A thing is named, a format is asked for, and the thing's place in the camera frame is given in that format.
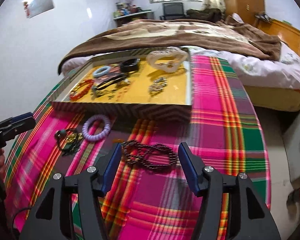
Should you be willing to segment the person's left hand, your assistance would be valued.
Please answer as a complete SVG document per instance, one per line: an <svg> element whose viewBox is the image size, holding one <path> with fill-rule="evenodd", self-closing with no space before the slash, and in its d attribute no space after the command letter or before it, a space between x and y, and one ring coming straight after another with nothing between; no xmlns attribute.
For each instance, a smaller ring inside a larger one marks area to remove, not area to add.
<svg viewBox="0 0 300 240"><path fill-rule="evenodd" d="M0 148L0 187L3 192L5 192L4 178L6 174L5 156L4 149Z"/></svg>

